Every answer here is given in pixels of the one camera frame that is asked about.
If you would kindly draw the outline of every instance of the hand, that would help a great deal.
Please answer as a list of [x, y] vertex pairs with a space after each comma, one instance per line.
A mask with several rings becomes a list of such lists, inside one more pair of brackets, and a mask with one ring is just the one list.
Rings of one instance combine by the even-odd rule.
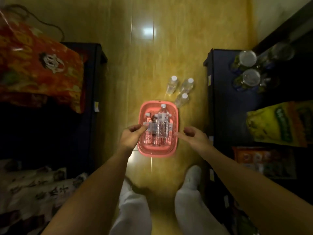
[[148, 129], [148, 126], [136, 124], [127, 127], [123, 130], [122, 136], [119, 140], [119, 146], [126, 149], [133, 150], [138, 143], [141, 134]]
[[184, 133], [176, 133], [177, 138], [180, 138], [189, 143], [193, 150], [197, 151], [202, 157], [212, 148], [212, 143], [207, 135], [195, 127], [184, 127]]

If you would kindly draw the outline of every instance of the pink plastic basket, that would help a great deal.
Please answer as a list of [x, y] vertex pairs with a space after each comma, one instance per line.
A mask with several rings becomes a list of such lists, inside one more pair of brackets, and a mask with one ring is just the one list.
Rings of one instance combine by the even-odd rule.
[[173, 133], [170, 145], [167, 146], [150, 146], [144, 144], [145, 135], [143, 134], [138, 142], [138, 150], [139, 152], [147, 157], [152, 158], [163, 158], [169, 157], [174, 154], [177, 148], [177, 137], [175, 136], [175, 132], [178, 132], [178, 109], [172, 102], [165, 101], [148, 101], [142, 104], [140, 107], [139, 113], [139, 124], [143, 124], [145, 113], [149, 112], [152, 116], [157, 114], [161, 109], [161, 104], [166, 104], [166, 109], [172, 117], [170, 117], [170, 123], [173, 123]]

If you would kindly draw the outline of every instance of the wall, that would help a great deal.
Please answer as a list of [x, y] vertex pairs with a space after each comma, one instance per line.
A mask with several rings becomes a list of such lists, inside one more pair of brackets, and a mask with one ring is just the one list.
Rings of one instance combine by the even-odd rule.
[[311, 0], [252, 0], [257, 42], [261, 42]]

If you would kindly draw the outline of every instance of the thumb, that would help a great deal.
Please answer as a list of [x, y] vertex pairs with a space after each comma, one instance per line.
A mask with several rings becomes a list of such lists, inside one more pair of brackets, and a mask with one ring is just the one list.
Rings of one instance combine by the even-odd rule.
[[176, 133], [176, 136], [177, 136], [177, 138], [180, 138], [186, 142], [190, 142], [190, 140], [192, 139], [192, 137], [189, 137], [189, 136], [182, 134], [182, 133], [179, 133], [179, 132]]
[[144, 131], [146, 131], [147, 129], [148, 129], [148, 126], [147, 126], [147, 125], [143, 125], [143, 126], [141, 126], [140, 129], [136, 130], [134, 133], [135, 133], [138, 137], [140, 137], [140, 135], [141, 135]]

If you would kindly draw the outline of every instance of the yellow snack package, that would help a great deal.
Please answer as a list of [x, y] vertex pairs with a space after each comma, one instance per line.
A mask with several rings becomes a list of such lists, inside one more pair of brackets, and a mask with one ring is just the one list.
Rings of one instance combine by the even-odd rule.
[[300, 116], [300, 120], [304, 126], [307, 143], [313, 143], [313, 100], [296, 102], [296, 110]]
[[283, 102], [247, 112], [246, 123], [256, 142], [307, 147], [295, 102]]

